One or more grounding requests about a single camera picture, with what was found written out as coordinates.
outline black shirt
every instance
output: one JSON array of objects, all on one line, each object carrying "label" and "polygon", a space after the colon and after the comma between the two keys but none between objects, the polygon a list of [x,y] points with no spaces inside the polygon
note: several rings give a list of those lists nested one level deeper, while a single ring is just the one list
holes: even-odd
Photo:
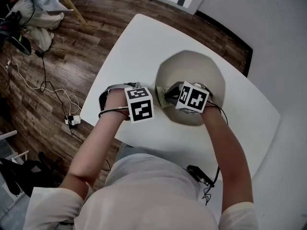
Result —
[{"label": "black shirt", "polygon": [[5,18],[10,12],[7,4],[10,4],[10,0],[0,0],[0,18]]}]

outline white t-shirt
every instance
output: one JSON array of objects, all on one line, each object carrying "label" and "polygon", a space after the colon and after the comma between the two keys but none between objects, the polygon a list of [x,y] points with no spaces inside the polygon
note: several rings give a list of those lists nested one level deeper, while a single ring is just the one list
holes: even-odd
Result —
[{"label": "white t-shirt", "polygon": [[34,188],[24,230],[256,230],[254,205],[227,209],[217,224],[197,201],[199,184],[181,167],[149,154],[116,162],[105,187],[85,202],[64,188]]}]

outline beige pants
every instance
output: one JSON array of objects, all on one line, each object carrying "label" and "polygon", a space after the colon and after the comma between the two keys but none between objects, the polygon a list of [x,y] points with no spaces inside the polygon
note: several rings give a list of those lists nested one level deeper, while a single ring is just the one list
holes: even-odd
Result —
[{"label": "beige pants", "polygon": [[[22,15],[22,19],[19,22],[19,24],[22,25],[30,19],[33,13],[32,1],[19,0],[14,5],[11,12],[17,11],[19,11]],[[25,26],[37,45],[43,51],[47,51],[52,43],[52,38],[50,37],[47,29],[56,29],[63,18],[63,13],[50,16],[45,10],[36,7],[31,20]]]}]

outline black baseboard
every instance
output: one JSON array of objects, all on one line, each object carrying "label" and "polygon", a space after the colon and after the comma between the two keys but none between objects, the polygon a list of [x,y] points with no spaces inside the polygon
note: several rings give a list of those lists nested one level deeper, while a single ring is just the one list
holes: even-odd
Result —
[{"label": "black baseboard", "polygon": [[244,47],[247,50],[248,55],[247,55],[247,58],[246,58],[246,61],[245,61],[245,66],[244,66],[244,71],[243,71],[243,75],[245,77],[247,77],[249,67],[250,67],[250,63],[251,63],[251,58],[253,56],[253,49],[247,43],[245,43],[241,38],[239,38],[236,34],[234,34],[228,28],[223,26],[221,23],[217,22],[215,19],[209,17],[208,15],[206,15],[206,14],[200,12],[200,11],[197,11],[195,13],[195,15],[201,17],[202,19],[206,20],[210,24],[214,25],[215,27],[217,27],[218,29],[220,29],[221,31],[223,31],[224,33],[229,35],[232,39],[234,39],[238,44],[240,44],[242,47]]}]

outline white cube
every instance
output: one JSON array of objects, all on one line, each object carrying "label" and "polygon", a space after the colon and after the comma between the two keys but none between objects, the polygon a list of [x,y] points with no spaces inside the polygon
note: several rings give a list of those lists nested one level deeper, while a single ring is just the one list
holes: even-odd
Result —
[{"label": "white cube", "polygon": [[139,123],[154,118],[153,97],[147,88],[125,88],[125,94],[132,123]]},{"label": "white cube", "polygon": [[209,97],[209,92],[185,81],[176,105],[176,109],[185,113],[202,113]]}]

